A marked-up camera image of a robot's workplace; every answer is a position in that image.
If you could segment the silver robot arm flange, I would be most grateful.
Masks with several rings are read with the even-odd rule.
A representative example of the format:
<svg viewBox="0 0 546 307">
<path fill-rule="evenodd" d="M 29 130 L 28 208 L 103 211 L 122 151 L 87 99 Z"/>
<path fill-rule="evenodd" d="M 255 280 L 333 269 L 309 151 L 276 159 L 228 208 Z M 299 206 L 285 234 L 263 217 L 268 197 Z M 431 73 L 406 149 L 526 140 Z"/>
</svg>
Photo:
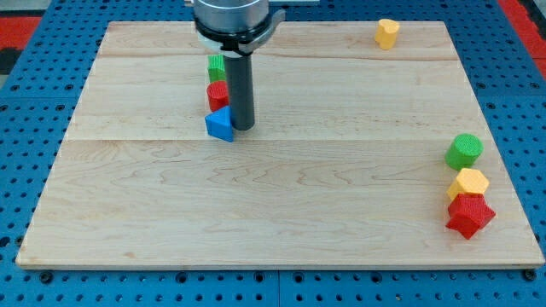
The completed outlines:
<svg viewBox="0 0 546 307">
<path fill-rule="evenodd" d="M 198 40 L 231 58 L 251 55 L 286 19 L 282 6 L 312 6 L 318 0 L 185 0 L 192 8 Z"/>
</svg>

